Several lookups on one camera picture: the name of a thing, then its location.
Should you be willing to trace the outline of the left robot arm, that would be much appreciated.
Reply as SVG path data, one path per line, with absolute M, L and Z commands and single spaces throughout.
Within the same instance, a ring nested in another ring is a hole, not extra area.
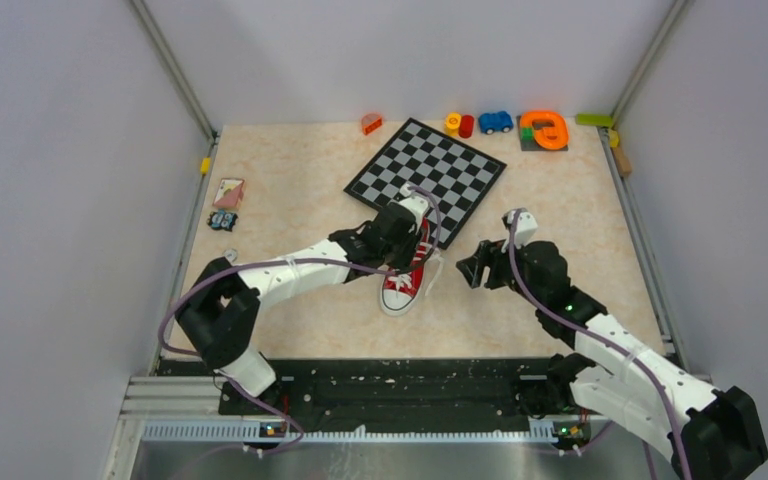
M 359 227 L 273 260 L 233 265 L 217 258 L 173 307 L 174 319 L 203 363 L 240 387 L 252 410 L 268 413 L 279 404 L 281 388 L 252 343 L 258 317 L 318 288 L 407 270 L 429 209 L 421 197 L 405 198 Z

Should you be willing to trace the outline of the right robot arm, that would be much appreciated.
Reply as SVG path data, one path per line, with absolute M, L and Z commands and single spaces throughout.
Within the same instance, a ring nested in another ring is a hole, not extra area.
M 752 397 L 700 380 L 638 340 L 575 286 L 557 246 L 510 253 L 483 240 L 457 262 L 472 288 L 507 287 L 535 306 L 552 337 L 572 349 L 550 362 L 546 397 L 560 412 L 594 411 L 654 448 L 682 479 L 746 479 L 768 460 Z

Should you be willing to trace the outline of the red canvas sneaker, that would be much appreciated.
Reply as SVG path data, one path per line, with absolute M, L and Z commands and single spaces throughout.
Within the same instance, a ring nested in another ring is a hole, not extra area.
M 379 306 L 390 317 L 406 314 L 422 292 L 430 291 L 442 272 L 444 259 L 440 252 L 429 253 L 432 242 L 429 240 L 430 225 L 427 219 L 423 220 L 421 228 L 422 238 L 411 261 L 412 266 L 421 266 L 406 274 L 385 276 L 381 283 Z

